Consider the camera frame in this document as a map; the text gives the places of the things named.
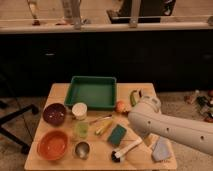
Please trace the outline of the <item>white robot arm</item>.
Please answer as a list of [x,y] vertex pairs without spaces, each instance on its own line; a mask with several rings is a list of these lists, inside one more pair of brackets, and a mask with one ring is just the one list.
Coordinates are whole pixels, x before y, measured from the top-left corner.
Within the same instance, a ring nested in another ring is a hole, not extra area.
[[161,114],[156,96],[143,96],[128,120],[139,136],[154,133],[213,156],[213,124]]

